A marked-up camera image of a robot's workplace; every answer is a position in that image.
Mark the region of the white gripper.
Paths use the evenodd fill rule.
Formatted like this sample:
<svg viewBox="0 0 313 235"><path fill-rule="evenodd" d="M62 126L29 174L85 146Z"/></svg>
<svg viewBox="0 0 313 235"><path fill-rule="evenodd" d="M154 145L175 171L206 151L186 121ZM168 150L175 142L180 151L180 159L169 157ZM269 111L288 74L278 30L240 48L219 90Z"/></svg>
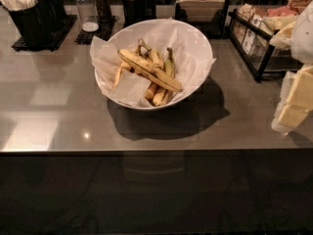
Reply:
<svg viewBox="0 0 313 235"><path fill-rule="evenodd" d="M290 49L291 56L305 64L283 79L280 103L271 123L273 130L289 133L313 111L313 2L295 21L280 29L270 40L277 49Z"/></svg>

